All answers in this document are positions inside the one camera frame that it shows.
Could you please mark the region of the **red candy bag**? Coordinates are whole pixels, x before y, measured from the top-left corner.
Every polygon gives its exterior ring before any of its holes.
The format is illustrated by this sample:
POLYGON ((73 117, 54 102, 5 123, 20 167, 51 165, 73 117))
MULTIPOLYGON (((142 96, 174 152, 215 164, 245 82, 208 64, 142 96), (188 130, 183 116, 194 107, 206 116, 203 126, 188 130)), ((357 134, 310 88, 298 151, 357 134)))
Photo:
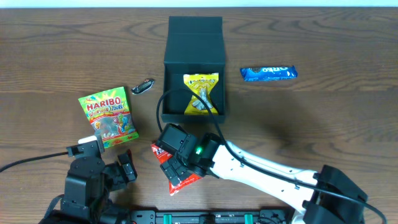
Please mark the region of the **red candy bag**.
POLYGON ((169 180, 169 194, 173 196, 194 182, 201 179, 183 166, 173 155, 164 151, 155 144, 151 144, 152 152, 160 162, 160 168, 169 180))

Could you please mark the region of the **Haribo gummy bag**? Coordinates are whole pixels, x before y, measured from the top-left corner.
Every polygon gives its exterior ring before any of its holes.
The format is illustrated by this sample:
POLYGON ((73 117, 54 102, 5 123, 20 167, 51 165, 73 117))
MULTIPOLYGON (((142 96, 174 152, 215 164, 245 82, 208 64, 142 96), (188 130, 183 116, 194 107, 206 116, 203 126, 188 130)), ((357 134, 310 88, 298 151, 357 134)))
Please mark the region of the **Haribo gummy bag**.
POLYGON ((105 148, 139 137, 123 86, 84 96, 78 101, 105 148))

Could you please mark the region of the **yellow candy bag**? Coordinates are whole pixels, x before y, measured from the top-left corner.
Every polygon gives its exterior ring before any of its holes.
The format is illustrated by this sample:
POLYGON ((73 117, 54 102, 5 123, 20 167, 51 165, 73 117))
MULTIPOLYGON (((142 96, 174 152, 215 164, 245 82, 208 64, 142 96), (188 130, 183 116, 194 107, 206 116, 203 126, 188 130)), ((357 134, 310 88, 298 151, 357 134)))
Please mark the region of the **yellow candy bag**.
POLYGON ((184 84, 194 94, 198 95, 205 103, 202 103, 197 97, 192 96, 184 114, 187 115, 204 115, 208 114, 206 106, 209 107, 213 114, 218 114, 217 109, 213 106, 210 100, 210 93, 215 85, 218 83, 219 74, 185 74, 183 76, 184 84))

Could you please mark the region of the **blue Oreo pack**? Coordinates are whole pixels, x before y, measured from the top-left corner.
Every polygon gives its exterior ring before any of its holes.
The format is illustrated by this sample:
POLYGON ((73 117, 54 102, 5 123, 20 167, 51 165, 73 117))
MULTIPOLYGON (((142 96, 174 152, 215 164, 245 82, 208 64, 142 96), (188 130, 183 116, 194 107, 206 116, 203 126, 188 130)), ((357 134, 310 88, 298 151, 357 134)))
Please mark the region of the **blue Oreo pack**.
POLYGON ((290 80, 298 77, 294 66, 241 68, 240 72, 245 82, 269 82, 290 80))

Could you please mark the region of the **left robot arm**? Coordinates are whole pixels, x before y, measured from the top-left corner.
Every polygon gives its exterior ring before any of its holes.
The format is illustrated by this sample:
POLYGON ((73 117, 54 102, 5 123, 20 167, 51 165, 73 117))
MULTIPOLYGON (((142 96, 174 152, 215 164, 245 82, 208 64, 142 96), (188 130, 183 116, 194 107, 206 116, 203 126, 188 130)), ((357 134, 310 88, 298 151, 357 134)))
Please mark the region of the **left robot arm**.
POLYGON ((64 193, 55 197, 43 223, 134 223, 131 212, 109 199, 109 193, 125 189, 137 179, 128 149, 106 165, 100 156, 75 159, 65 179, 64 193))

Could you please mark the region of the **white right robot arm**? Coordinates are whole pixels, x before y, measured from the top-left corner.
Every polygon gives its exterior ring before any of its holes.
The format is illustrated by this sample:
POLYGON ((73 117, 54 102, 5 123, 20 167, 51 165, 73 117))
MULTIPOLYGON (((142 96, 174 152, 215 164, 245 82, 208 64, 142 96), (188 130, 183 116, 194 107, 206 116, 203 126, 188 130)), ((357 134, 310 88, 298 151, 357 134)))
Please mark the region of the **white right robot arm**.
POLYGON ((341 170, 296 169, 250 154, 215 134, 164 134, 155 143, 191 173, 237 181, 295 209, 293 223, 364 223, 368 196, 341 170))

